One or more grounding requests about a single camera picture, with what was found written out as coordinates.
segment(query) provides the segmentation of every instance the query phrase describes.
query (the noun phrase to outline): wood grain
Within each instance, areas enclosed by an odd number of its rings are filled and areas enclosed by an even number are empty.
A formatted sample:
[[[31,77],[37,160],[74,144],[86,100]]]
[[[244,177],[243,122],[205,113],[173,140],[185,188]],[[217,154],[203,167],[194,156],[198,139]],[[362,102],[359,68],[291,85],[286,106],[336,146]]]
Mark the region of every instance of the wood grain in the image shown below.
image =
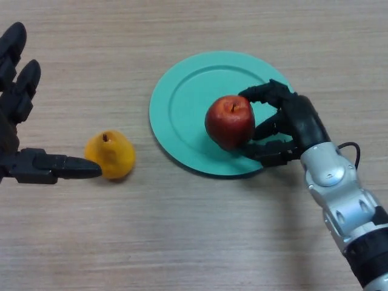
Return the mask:
[[[388,206],[386,0],[2,0],[42,79],[22,147],[82,156],[118,129],[138,159],[124,183],[18,185],[0,195],[0,289],[361,290],[297,162],[243,181],[195,176],[158,148],[148,104],[174,63],[237,50],[311,98],[332,139],[362,147],[360,177]]]

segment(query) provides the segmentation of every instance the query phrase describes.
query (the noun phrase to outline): apple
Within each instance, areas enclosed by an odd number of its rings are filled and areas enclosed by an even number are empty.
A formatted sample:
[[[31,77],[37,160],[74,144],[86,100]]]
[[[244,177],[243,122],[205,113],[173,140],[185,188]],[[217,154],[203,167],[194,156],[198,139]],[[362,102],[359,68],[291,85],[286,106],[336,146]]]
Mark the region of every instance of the apple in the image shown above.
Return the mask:
[[[218,98],[208,109],[205,128],[210,138],[226,151],[249,141],[255,132],[255,115],[249,101],[238,95]]]

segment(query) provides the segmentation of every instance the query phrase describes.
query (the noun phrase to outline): pear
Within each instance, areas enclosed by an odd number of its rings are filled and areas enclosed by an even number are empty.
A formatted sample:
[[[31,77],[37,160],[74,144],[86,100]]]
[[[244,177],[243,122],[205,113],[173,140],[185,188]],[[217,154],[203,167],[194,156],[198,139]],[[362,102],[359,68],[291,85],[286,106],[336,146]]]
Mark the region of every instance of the pear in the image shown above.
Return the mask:
[[[102,176],[121,179],[135,165],[136,152],[133,144],[118,130],[106,130],[92,137],[85,146],[85,159],[97,163]]]

